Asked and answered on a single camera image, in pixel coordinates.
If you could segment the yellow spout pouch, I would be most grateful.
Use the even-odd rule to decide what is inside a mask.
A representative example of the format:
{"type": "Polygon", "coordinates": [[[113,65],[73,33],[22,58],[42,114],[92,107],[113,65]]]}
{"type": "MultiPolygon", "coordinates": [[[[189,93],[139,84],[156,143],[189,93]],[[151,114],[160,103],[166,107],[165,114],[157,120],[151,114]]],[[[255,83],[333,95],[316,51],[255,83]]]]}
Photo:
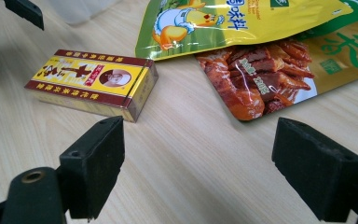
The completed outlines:
{"type": "Polygon", "coordinates": [[[135,55],[158,61],[267,43],[352,12],[341,0],[150,0],[135,55]]]}

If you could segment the green and gold snack packet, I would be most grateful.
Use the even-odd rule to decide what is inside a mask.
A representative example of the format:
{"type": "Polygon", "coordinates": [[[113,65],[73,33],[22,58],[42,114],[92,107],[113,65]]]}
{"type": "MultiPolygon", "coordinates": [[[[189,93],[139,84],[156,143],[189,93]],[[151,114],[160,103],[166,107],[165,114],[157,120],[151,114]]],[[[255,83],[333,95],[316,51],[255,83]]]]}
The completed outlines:
{"type": "Polygon", "coordinates": [[[201,69],[238,120],[252,120],[358,79],[358,0],[306,32],[200,53],[201,69]]]}

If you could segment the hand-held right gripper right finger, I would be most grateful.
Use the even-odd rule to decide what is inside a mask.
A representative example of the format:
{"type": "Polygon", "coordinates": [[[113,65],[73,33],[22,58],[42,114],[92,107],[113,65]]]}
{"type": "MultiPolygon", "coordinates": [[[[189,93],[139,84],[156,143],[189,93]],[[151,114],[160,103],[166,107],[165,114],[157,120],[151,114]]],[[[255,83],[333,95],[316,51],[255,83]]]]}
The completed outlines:
{"type": "Polygon", "coordinates": [[[347,220],[358,182],[357,154],[303,122],[280,118],[271,159],[318,219],[347,220]]]}

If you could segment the clear plastic container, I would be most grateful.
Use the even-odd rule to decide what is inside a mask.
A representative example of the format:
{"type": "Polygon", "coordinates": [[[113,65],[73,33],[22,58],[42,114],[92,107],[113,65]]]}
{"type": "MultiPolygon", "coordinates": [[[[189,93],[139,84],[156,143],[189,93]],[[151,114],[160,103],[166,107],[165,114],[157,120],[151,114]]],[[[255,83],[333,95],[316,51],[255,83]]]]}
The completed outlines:
{"type": "Polygon", "coordinates": [[[80,24],[106,11],[121,0],[48,0],[52,9],[67,24],[80,24]]]}

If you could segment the yellow and red box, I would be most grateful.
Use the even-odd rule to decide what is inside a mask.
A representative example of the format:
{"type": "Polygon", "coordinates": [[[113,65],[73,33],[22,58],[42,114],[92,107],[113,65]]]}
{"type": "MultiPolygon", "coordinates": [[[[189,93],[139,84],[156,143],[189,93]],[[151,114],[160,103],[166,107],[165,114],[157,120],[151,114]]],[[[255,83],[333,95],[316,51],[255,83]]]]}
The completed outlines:
{"type": "Polygon", "coordinates": [[[152,60],[59,49],[25,89],[45,103],[135,122],[157,80],[152,60]]]}

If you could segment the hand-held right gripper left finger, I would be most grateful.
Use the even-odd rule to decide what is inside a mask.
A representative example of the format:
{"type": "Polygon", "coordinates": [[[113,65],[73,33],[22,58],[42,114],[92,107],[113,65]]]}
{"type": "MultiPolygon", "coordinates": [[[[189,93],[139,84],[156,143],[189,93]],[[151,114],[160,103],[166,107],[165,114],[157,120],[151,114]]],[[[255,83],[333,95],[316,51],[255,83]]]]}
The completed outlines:
{"type": "Polygon", "coordinates": [[[60,156],[64,209],[73,219],[100,215],[125,159],[123,118],[95,123],[60,156]]]}

